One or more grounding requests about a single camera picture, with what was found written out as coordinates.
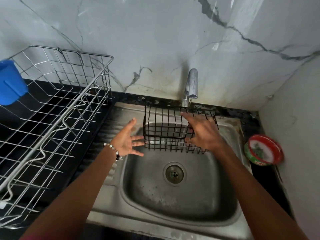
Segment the wall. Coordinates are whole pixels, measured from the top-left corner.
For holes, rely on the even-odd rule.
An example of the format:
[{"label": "wall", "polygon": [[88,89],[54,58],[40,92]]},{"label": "wall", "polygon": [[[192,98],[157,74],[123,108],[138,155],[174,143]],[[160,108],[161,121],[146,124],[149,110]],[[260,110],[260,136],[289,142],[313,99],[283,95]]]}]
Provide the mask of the wall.
[{"label": "wall", "polygon": [[298,224],[320,239],[320,58],[305,64],[259,111],[267,135],[278,141],[279,165]]},{"label": "wall", "polygon": [[258,110],[318,56],[318,0],[1,0],[0,59],[29,44],[105,53],[116,91]]}]

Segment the dish rack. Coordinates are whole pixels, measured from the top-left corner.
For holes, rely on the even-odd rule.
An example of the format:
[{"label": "dish rack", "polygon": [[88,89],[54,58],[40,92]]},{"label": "dish rack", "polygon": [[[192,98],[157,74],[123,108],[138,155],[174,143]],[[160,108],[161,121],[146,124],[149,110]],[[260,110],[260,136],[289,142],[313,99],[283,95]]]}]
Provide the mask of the dish rack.
[{"label": "dish rack", "polygon": [[17,229],[69,184],[112,109],[114,57],[33,45],[9,59],[28,86],[0,106],[0,228]]},{"label": "dish rack", "polygon": [[143,120],[143,136],[145,147],[150,149],[205,153],[198,146],[186,143],[185,139],[195,137],[195,133],[188,121],[181,116],[181,112],[204,115],[206,119],[213,118],[218,126],[215,112],[206,109],[188,109],[185,107],[168,106],[166,108],[145,106]]}]

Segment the faucet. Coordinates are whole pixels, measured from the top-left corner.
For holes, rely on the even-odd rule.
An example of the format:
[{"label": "faucet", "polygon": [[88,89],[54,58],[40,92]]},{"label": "faucet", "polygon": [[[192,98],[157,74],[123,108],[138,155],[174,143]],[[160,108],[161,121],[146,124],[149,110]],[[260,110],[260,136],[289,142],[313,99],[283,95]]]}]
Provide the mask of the faucet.
[{"label": "faucet", "polygon": [[184,89],[181,106],[189,107],[189,98],[197,99],[198,98],[198,70],[192,68],[189,71],[188,79],[186,81],[186,88]]}]

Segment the beaded bracelet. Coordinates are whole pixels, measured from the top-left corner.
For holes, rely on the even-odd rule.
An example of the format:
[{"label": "beaded bracelet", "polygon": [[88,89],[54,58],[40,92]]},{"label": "beaded bracelet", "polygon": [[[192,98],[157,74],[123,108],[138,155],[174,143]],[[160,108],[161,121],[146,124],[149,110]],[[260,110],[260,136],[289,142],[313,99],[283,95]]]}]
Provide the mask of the beaded bracelet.
[{"label": "beaded bracelet", "polygon": [[120,156],[119,152],[115,149],[115,147],[109,143],[104,143],[104,146],[109,146],[112,150],[115,151],[115,154],[117,156],[116,160],[122,160],[122,156]]}]

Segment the blue cup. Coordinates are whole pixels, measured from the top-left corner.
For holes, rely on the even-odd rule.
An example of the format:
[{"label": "blue cup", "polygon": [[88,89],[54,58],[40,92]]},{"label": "blue cup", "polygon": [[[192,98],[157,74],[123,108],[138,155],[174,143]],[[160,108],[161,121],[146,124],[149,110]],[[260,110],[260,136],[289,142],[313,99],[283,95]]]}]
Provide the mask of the blue cup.
[{"label": "blue cup", "polygon": [[12,60],[0,61],[0,105],[9,105],[28,92],[18,69]]}]

